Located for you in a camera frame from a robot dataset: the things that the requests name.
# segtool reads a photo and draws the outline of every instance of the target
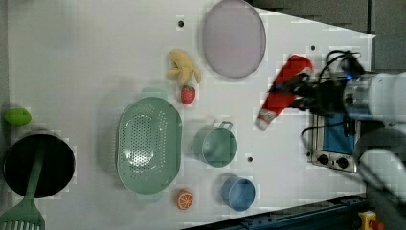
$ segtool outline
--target green spatula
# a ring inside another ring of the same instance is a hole
[[[27,192],[23,200],[0,217],[0,229],[34,229],[45,230],[45,221],[34,203],[36,185],[44,161],[45,146],[38,145],[31,169]]]

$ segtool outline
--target floor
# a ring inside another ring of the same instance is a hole
[[[254,7],[376,35],[373,70],[406,71],[404,0],[252,0]]]

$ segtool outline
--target stove knob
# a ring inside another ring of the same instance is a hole
[[[326,165],[326,164],[328,164],[328,156],[326,156],[326,155],[321,155],[321,156],[319,156],[319,158],[317,158],[317,160],[322,164],[322,165]]]
[[[345,169],[346,167],[349,166],[349,161],[348,161],[346,158],[344,158],[344,157],[341,157],[341,158],[338,159],[336,162],[337,162],[338,166],[339,166],[341,169]]]

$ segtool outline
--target purple plate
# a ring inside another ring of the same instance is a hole
[[[210,10],[203,28],[203,50],[218,74],[247,77],[259,67],[265,48],[262,20],[249,4],[224,0]]]

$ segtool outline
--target pot handle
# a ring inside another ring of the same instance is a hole
[[[220,124],[220,128],[226,128],[229,131],[231,130],[232,127],[233,127],[233,123],[231,123],[231,122],[222,122]]]

